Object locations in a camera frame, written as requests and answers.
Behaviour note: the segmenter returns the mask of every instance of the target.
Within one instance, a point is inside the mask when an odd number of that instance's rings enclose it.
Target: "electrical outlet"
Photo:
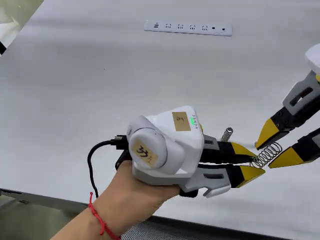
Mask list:
[[[232,27],[230,24],[203,24],[188,22],[169,22],[169,21],[149,21],[144,24],[145,31],[181,33],[181,34],[201,34],[232,36]]]

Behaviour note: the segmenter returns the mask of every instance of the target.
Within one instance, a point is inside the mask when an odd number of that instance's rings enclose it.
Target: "wrist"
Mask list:
[[[116,236],[120,236],[132,227],[132,224],[130,224],[131,221],[126,212],[126,207],[122,204],[124,201],[119,199],[119,196],[109,197],[110,195],[106,191],[94,201],[93,207],[106,226]]]

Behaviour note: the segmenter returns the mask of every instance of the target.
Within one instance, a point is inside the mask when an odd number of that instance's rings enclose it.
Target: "metal spring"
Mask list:
[[[231,137],[231,135],[234,133],[234,130],[232,129],[232,127],[228,127],[225,131],[224,131],[224,133],[223,133],[223,135],[222,135],[222,137],[221,137],[221,139],[220,139],[220,142],[228,142],[228,140],[230,139],[230,137]]]
[[[271,162],[272,159],[278,156],[282,150],[282,146],[279,143],[273,142],[266,146],[258,156],[250,162],[250,166],[262,169],[265,165]]]

